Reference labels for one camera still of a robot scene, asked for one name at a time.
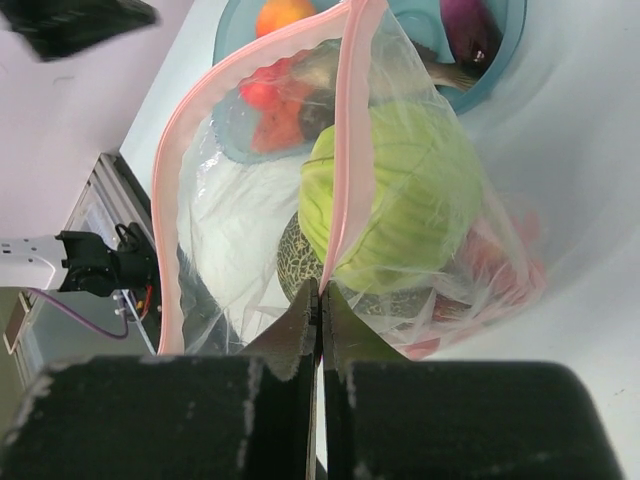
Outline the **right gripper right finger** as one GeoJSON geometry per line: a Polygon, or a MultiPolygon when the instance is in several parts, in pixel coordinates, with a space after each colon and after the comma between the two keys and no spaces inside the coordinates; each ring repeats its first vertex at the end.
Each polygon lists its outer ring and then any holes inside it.
{"type": "Polygon", "coordinates": [[[328,475],[405,479],[400,427],[410,396],[409,362],[348,305],[335,284],[321,295],[328,475]]]}

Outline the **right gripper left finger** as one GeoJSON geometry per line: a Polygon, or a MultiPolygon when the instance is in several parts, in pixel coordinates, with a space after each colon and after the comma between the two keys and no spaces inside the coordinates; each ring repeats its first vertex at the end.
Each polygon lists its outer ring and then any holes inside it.
{"type": "Polygon", "coordinates": [[[319,333],[318,282],[305,280],[286,311],[240,352],[242,479],[316,477],[319,333]]]}

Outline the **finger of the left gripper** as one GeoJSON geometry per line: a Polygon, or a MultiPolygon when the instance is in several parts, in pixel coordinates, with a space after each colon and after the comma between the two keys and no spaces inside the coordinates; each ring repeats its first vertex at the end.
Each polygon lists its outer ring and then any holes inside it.
{"type": "Polygon", "coordinates": [[[42,62],[69,58],[119,35],[156,25],[144,1],[3,1],[1,16],[42,62]]]}

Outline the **green striped melon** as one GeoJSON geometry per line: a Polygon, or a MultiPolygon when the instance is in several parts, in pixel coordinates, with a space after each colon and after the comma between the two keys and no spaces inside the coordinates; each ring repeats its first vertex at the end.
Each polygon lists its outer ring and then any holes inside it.
{"type": "MultiPolygon", "coordinates": [[[[293,214],[284,228],[277,247],[276,263],[280,287],[289,301],[295,298],[305,280],[319,280],[322,276],[323,264],[300,229],[298,212],[293,214]]],[[[347,287],[341,287],[340,291],[356,314],[401,319],[416,317],[432,294],[430,288],[400,290],[382,295],[360,294],[347,287]]]]}

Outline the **green cabbage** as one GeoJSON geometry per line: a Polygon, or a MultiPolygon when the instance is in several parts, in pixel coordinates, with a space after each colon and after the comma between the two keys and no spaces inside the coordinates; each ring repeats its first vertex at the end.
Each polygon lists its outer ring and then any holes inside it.
{"type": "Polygon", "coordinates": [[[375,198],[366,227],[330,270],[356,292],[424,286],[479,215],[484,170],[455,114],[409,102],[370,108],[375,198]]]}

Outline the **red cherry tomato bunch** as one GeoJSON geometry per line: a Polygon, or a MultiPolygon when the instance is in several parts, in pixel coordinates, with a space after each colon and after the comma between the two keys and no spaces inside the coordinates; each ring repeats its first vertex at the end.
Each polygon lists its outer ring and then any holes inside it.
{"type": "Polygon", "coordinates": [[[474,223],[457,256],[471,277],[471,297],[438,292],[427,330],[400,348],[406,357],[422,360],[540,298],[546,287],[545,268],[527,250],[539,236],[539,217],[529,212],[523,219],[511,217],[505,226],[501,232],[483,217],[474,223]]]}

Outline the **clear zip top bag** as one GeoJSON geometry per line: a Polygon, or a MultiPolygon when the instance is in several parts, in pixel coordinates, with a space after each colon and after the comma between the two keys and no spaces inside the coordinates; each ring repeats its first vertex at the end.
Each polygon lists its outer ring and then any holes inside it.
{"type": "MultiPolygon", "coordinates": [[[[318,282],[318,293],[330,284],[339,290],[346,287],[329,272],[359,238],[371,214],[375,176],[370,108],[404,101],[449,109],[458,119],[444,88],[434,85],[425,70],[426,86],[416,93],[377,94],[370,86],[372,52],[381,52],[386,44],[404,45],[413,62],[423,67],[389,2],[331,2],[327,11],[257,38],[219,62],[212,59],[166,125],[156,153],[151,199],[166,304],[160,337],[164,353],[202,351],[217,323],[229,328],[232,345],[246,345],[286,311],[294,299],[289,301],[280,287],[276,255],[295,212],[323,264],[321,278],[307,280],[318,282]],[[250,163],[232,159],[211,119],[213,109],[230,100],[258,68],[280,57],[297,60],[294,38],[304,30],[341,34],[334,124],[300,149],[250,163]]],[[[473,149],[484,170],[484,198],[471,228],[483,217],[505,232],[511,217],[523,219],[532,211],[507,204],[473,149]]],[[[429,327],[438,292],[471,297],[471,277],[457,259],[465,240],[426,285],[410,288],[432,290],[416,317],[353,312],[400,351],[429,327]]]]}

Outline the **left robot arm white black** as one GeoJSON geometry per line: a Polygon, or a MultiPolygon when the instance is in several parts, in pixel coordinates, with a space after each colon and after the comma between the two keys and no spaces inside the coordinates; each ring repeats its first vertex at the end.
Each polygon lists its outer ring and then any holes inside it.
{"type": "MultiPolygon", "coordinates": [[[[66,59],[119,35],[151,27],[159,14],[143,1],[3,1],[1,14],[42,62],[66,59]]],[[[152,242],[137,223],[115,226],[122,250],[93,232],[1,240],[1,285],[42,295],[108,297],[146,289],[159,278],[152,242]]]]}

